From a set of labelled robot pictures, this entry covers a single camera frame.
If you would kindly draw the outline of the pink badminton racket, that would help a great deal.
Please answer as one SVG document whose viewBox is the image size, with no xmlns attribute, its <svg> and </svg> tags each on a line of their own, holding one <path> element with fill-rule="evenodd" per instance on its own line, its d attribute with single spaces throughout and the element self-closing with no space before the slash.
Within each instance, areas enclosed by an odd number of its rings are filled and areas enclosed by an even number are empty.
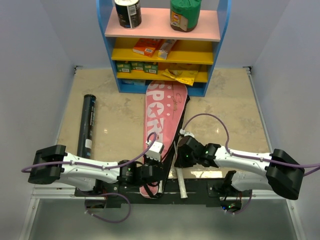
<svg viewBox="0 0 320 240">
<path fill-rule="evenodd" d="M 177 174 L 177 181 L 178 181 L 178 186 L 179 186 L 180 198 L 187 199 L 188 194 L 187 194 L 187 189 L 186 189 L 186 185 L 185 185 L 185 179 L 183 176 L 183 170 L 179 167 L 176 167 L 175 170 L 176 170 L 176 174 Z"/>
</svg>

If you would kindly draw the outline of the pink sport racket bag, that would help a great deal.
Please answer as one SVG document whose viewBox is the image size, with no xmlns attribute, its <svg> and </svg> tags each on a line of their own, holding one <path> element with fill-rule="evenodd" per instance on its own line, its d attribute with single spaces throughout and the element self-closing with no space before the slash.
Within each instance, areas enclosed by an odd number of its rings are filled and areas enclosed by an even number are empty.
<svg viewBox="0 0 320 240">
<path fill-rule="evenodd" d="M 148 193 L 158 197 L 163 193 L 175 156 L 174 146 L 178 144 L 188 101 L 187 87 L 176 81 L 155 80 L 146 89 L 143 140 L 146 141 L 148 135 L 155 132 L 156 140 L 163 143 L 161 162 L 164 174 L 158 186 L 155 181 L 152 186 L 148 186 L 148 190 L 143 186 L 139 188 L 140 194 L 145 198 L 150 198 Z"/>
</svg>

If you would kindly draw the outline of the black shuttlecock tube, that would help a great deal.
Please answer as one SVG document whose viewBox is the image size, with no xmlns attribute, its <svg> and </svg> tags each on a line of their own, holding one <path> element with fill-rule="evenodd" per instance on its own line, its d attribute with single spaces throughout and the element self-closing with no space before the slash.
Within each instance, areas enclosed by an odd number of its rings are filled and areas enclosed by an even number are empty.
<svg viewBox="0 0 320 240">
<path fill-rule="evenodd" d="M 86 159 L 90 159 L 92 156 L 96 100 L 97 98 L 93 94 L 86 94 L 83 97 L 77 155 Z"/>
</svg>

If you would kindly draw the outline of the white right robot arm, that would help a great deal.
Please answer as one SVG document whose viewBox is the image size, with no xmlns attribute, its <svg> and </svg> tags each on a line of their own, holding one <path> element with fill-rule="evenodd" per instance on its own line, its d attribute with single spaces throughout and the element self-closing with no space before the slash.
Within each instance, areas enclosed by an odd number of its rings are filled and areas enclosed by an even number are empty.
<svg viewBox="0 0 320 240">
<path fill-rule="evenodd" d="M 297 200 L 305 169 L 288 153 L 275 149 L 272 153 L 252 153 L 227 150 L 215 143 L 202 145 L 192 136 L 184 136 L 177 147 L 175 167 L 230 168 L 221 190 L 230 197 L 238 192 L 268 190 L 277 195 Z"/>
</svg>

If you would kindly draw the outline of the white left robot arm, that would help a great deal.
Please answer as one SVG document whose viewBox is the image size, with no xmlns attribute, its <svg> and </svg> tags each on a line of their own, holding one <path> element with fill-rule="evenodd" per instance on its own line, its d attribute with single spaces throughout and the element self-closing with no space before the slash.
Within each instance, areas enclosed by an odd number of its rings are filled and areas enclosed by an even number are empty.
<svg viewBox="0 0 320 240">
<path fill-rule="evenodd" d="M 92 196 L 99 196 L 104 183 L 140 187 L 161 180 L 164 144 L 151 142 L 141 155 L 148 161 L 141 164 L 136 158 L 120 162 L 102 162 L 66 152 L 66 146 L 54 145 L 36 151 L 33 164 L 22 169 L 28 182 L 50 185 L 60 182 L 74 186 Z"/>
</svg>

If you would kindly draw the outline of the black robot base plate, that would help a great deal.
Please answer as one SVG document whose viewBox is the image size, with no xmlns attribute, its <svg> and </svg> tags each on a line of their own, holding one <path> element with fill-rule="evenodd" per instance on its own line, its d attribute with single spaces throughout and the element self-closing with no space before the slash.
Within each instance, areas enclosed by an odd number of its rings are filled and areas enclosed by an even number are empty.
<svg viewBox="0 0 320 240">
<path fill-rule="evenodd" d="M 247 190 L 243 193 L 224 193 L 218 188 L 223 184 L 222 178 L 203 178 L 184 180 L 188 198 L 181 199 L 177 179 L 169 179 L 164 187 L 163 193 L 158 198 L 146 198 L 139 193 L 138 187 L 126 187 L 119 184 L 104 184 L 99 182 L 98 192 L 82 193 L 78 189 L 74 194 L 76 197 L 95 197 L 105 193 L 109 196 L 98 197 L 102 203 L 99 208 L 119 208 L 121 204 L 131 203 L 133 205 L 205 205 L 206 207 L 221 207 L 228 212 L 236 212 L 242 209 L 245 204 L 243 200 L 251 193 Z"/>
</svg>

